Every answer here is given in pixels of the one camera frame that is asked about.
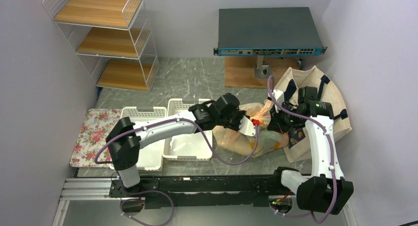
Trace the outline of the orange plastic grocery bag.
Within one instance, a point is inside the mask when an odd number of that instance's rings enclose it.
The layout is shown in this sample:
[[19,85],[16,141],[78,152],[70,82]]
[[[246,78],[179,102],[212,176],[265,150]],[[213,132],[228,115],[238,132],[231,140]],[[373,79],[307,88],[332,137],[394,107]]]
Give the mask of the orange plastic grocery bag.
[[[267,100],[265,103],[253,102],[239,106],[240,110],[246,111],[246,114],[251,120],[256,119],[260,122],[258,144],[252,155],[253,158],[260,157],[289,144],[287,133],[282,134],[267,130],[267,126],[271,120],[270,109],[273,105],[271,101]],[[213,136],[219,147],[243,156],[248,156],[252,152],[255,144],[254,137],[246,136],[238,131],[226,129],[221,126],[216,126],[213,129]]]

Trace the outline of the beige canvas tote bag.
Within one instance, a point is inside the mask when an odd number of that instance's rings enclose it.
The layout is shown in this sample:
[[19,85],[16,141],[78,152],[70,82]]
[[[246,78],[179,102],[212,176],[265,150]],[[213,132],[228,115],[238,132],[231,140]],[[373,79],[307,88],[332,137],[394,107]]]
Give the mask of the beige canvas tote bag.
[[[332,105],[334,113],[334,140],[338,141],[348,134],[352,128],[346,104],[337,86],[316,66],[302,71],[289,68],[279,81],[275,82],[275,89],[285,93],[285,100],[293,104],[298,103],[298,90],[310,86],[318,88],[320,101]],[[311,158],[310,142],[306,128],[290,130],[289,144],[284,147],[289,162],[302,161]]]

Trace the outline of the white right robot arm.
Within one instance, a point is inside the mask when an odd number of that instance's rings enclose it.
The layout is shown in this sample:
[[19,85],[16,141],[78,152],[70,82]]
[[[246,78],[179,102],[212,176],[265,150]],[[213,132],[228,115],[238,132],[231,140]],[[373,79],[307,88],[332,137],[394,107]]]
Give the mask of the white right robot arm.
[[278,194],[287,190],[293,192],[301,210],[337,215],[353,194],[354,187],[345,180],[338,163],[332,105],[320,101],[316,92],[315,87],[303,87],[299,91],[299,105],[292,109],[285,107],[283,91],[268,89],[274,103],[272,122],[282,131],[305,127],[312,156],[310,177],[297,170],[282,170],[280,176],[272,180],[272,189]]

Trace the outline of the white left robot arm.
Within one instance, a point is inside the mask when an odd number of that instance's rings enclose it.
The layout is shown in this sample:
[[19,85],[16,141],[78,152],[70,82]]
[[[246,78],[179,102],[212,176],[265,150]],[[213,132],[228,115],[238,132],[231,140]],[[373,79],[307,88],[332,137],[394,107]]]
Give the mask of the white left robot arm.
[[106,138],[111,162],[128,196],[141,192],[142,183],[137,170],[139,152],[144,147],[182,134],[194,134],[221,126],[247,136],[256,135],[256,126],[240,110],[239,100],[226,93],[217,100],[194,104],[180,113],[145,122],[134,122],[129,117],[120,119]]

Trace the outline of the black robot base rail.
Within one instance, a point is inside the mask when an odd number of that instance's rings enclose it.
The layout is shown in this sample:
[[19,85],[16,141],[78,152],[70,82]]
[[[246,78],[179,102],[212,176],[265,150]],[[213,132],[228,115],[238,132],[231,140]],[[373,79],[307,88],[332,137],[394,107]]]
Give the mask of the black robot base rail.
[[273,175],[142,176],[140,183],[123,188],[116,176],[70,178],[65,181],[61,200],[119,200],[134,198],[128,207],[277,206],[290,210],[293,194]]

